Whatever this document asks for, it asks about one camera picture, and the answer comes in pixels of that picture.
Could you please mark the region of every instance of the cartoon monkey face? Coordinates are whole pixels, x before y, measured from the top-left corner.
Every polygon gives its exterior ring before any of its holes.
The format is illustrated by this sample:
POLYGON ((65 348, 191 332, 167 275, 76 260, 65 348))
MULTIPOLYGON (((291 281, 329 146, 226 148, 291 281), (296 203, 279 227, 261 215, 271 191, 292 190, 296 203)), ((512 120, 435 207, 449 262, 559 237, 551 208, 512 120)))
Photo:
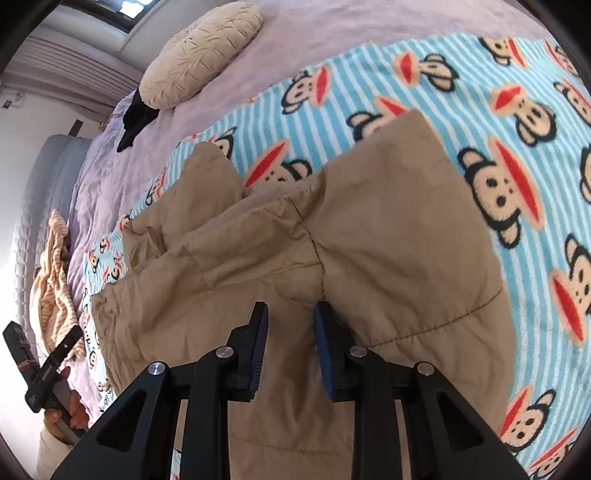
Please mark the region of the cartoon monkey face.
POLYGON ((521 237, 521 210, 512 180, 504 169, 473 148, 461 150, 457 159, 486 223, 497 232, 503 246, 515 247, 521 237))
POLYGON ((89 314, 88 314, 88 304, 85 303, 82 307, 82 325, 86 327, 88 325, 89 314))
POLYGON ((111 242, 109 240, 109 237, 103 238, 99 244, 100 253, 102 253, 102 254, 105 253, 105 251, 108 250, 110 246, 111 246, 111 242))
POLYGON ((546 47, 546 50, 548 51, 548 55, 550 55, 550 58, 552 58, 552 60, 556 62, 556 65, 558 65, 565 72, 569 72, 570 74, 579 78, 579 74, 577 73, 577 70, 574 68, 573 63, 570 61, 567 54, 559 45, 553 47, 552 45, 550 45, 550 42, 548 40, 544 40, 544 45, 546 47))
POLYGON ((527 62, 512 38, 479 37, 478 42, 490 52, 493 60, 499 65, 508 67, 511 61, 514 61, 520 67, 527 68, 527 62))
POLYGON ((291 81, 281 98, 281 113, 289 115, 297 112, 309 100, 311 106, 318 108, 324 104, 330 90, 330 70, 322 65, 314 75, 302 70, 291 81))
POLYGON ((556 391, 544 392, 532 405, 515 413, 509 424, 504 425, 502 442, 514 455, 529 447, 538 437, 550 414, 556 391))
POLYGON ((587 341, 586 316, 591 314, 591 255, 572 233, 564 243, 564 255, 569 272, 550 272, 550 293, 564 331, 581 347, 587 341))
POLYGON ((314 94, 314 78, 307 70, 302 70, 291 81, 281 98, 284 115, 296 112, 314 94))
POLYGON ((96 367, 96 352, 94 350, 91 351, 88 356, 88 364, 90 365, 90 368, 96 367))
POLYGON ((394 118, 394 116, 385 116, 381 113, 356 112, 347 119, 347 125, 353 129, 353 140, 359 142, 390 123, 394 118))
POLYGON ((571 233, 564 244, 564 253, 569 263, 569 279, 578 309, 591 314, 591 255, 571 233))
POLYGON ((515 117, 515 129, 529 147, 556 137, 556 115, 547 105, 534 102, 521 85, 509 83, 492 91, 491 110, 495 115, 515 117))
POLYGON ((236 132, 236 127, 229 128, 224 133, 222 133, 219 137, 211 140, 212 143, 216 144, 222 153, 226 156, 228 160, 232 157, 232 152, 234 151, 234 133, 236 132))
POLYGON ((92 267, 93 273, 96 273, 96 269, 99 266, 99 257, 95 255, 94 250, 90 250, 88 252, 88 261, 90 262, 90 266, 92 267))
POLYGON ((591 203, 591 145, 581 150, 581 193, 591 203))
POLYGON ((556 137, 556 114, 542 103, 523 98, 515 112, 515 129, 521 141, 535 147, 538 142, 549 142, 556 137))
POLYGON ((113 270, 111 271, 111 277, 113 277, 113 280, 119 280, 123 272, 123 264, 121 263, 121 257, 119 255, 114 255, 113 261, 115 262, 115 265, 113 266, 113 270))
POLYGON ((532 474, 531 480, 541 480, 554 472, 554 470, 556 470, 556 468, 558 468, 560 465, 560 462, 564 460, 564 457, 566 457, 570 448, 571 445, 564 445, 563 447, 556 450, 547 459, 543 460, 539 467, 532 474))
POLYGON ((425 75, 431 85, 442 92, 453 92, 456 88, 454 81, 459 78, 455 69, 439 53, 430 53, 419 61, 413 51, 406 51, 394 58, 394 72, 409 87, 416 87, 421 75, 425 75))
POLYGON ((111 382, 108 378, 105 378, 104 382, 99 382, 98 387, 99 392, 111 393, 113 390, 113 385, 111 385, 111 382))
POLYGON ((540 194, 513 151, 496 137, 488 139, 488 147, 495 161, 472 147, 462 149, 457 159, 487 225, 496 231, 505 248, 513 248, 521 238, 521 216, 535 230, 542 228, 540 194))
POLYGON ((154 181, 154 183, 150 186, 148 193, 146 194, 145 204, 149 207, 154 203, 154 200, 158 200, 162 195, 162 188, 164 187, 164 182, 166 181, 166 172, 167 168, 163 170, 160 176, 154 181))
POLYGON ((123 231, 123 229, 125 228, 125 225, 127 225, 127 223, 130 220, 131 220, 131 212, 129 212, 126 215, 123 215, 123 217, 121 217, 121 220, 119 221, 119 224, 117 225, 117 228, 119 229, 120 232, 123 231))
POLYGON ((443 55, 431 53, 418 63, 419 71, 427 77, 431 85, 442 92, 453 92, 454 80, 459 78, 455 69, 448 64, 443 55))
POLYGON ((546 478, 558 468, 562 460, 569 454, 579 427, 577 425, 568 431, 527 468, 528 473, 531 475, 531 480, 546 478))
POLYGON ((307 160, 296 158, 283 161, 290 149, 289 140, 279 140, 267 148, 247 172, 244 179, 246 188, 255 183, 269 181, 297 181, 312 174, 312 166, 307 160))
POLYGON ((563 83, 554 82, 554 88, 562 93, 581 120, 591 127, 591 105, 587 98, 566 79, 563 79, 563 83))
POLYGON ((574 68, 573 62, 570 61, 570 58, 568 58, 567 54, 564 52, 564 50, 559 45, 555 46, 554 53, 556 54, 556 58, 558 60, 559 65, 565 71, 569 72, 570 74, 574 75, 575 77, 579 76, 579 74, 577 73, 577 70, 574 68))
POLYGON ((408 109, 394 98, 377 96, 374 104, 380 113, 355 112, 346 121, 353 129, 353 140, 360 142, 375 131, 390 123, 396 117, 408 112, 408 109))

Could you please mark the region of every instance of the window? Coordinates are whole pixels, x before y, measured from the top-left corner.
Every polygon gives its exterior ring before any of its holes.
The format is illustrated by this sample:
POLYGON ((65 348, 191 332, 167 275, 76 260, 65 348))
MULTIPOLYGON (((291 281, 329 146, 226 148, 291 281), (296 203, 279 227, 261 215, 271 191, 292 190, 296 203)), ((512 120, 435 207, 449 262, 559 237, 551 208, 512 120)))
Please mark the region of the window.
POLYGON ((76 8, 129 33, 141 18, 160 0, 64 0, 76 8))

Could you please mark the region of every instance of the white wall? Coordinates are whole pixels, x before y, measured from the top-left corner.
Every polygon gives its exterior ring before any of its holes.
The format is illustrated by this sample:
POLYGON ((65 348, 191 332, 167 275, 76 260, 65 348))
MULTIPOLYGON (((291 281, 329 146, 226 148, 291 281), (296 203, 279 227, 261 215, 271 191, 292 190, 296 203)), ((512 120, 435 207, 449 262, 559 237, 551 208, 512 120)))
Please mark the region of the white wall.
POLYGON ((83 41, 144 72, 171 37, 225 3, 228 0, 160 0, 129 34, 61 5, 41 25, 83 41))
MULTIPOLYGON (((14 97, 0 93, 0 105, 14 97)), ((20 108, 0 109, 0 330, 13 319, 14 300, 8 257, 12 230, 21 207, 22 194, 37 154, 47 137, 67 134, 76 119, 84 122, 79 136, 94 138, 98 124, 88 121, 66 103, 27 94, 20 108)), ((23 467, 33 473, 37 464, 41 414, 35 415, 24 401, 25 382, 0 339, 2 394, 0 432, 23 467)))

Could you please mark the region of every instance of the fabric seam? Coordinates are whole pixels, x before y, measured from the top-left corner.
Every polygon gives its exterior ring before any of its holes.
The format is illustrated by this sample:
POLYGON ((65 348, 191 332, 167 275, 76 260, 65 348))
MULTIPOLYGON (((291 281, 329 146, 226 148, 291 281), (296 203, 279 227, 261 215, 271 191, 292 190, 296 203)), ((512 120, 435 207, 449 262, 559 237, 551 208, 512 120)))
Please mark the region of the fabric seam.
POLYGON ((423 333, 434 332, 435 330, 439 330, 441 328, 447 327, 448 325, 451 325, 452 323, 456 323, 456 322, 458 322, 460 320, 463 320, 464 318, 466 318, 466 317, 474 314, 478 310, 482 310, 484 307, 486 307, 487 305, 489 305, 490 303, 492 303, 501 294, 502 291, 503 291, 503 287, 501 287, 499 289, 499 291, 496 292, 489 300, 487 300, 486 302, 484 302, 484 304, 482 304, 482 305, 480 305, 480 306, 478 306, 478 307, 476 307, 476 308, 474 308, 474 309, 466 312, 464 315, 461 315, 461 316, 459 316, 457 318, 454 318, 453 320, 450 320, 449 322, 442 323, 441 325, 437 325, 436 327, 429 328, 427 330, 422 330, 421 332, 411 333, 410 335, 406 335, 406 336, 403 336, 403 337, 400 337, 400 338, 395 338, 394 340, 388 340, 387 342, 376 343, 374 345, 364 345, 364 346, 367 347, 367 348, 374 348, 374 347, 377 347, 377 346, 387 345, 389 343, 394 343, 394 342, 399 342, 401 340, 406 340, 408 338, 412 338, 412 337, 415 337, 417 335, 422 335, 423 333))

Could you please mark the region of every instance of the black cloth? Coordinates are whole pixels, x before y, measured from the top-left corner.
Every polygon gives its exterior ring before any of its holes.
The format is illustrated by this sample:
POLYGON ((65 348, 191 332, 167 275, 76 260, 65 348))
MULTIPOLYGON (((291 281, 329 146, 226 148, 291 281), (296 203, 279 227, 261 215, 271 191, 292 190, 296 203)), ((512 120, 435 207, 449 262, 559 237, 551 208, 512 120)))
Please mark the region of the black cloth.
POLYGON ((125 133, 117 152, 123 152, 127 147, 131 147, 134 144, 134 139, 144 129, 146 125, 156 119, 160 110, 150 108, 142 101, 142 97, 139 96, 139 90, 134 93, 134 98, 131 100, 131 105, 126 110, 123 116, 123 126, 125 133))

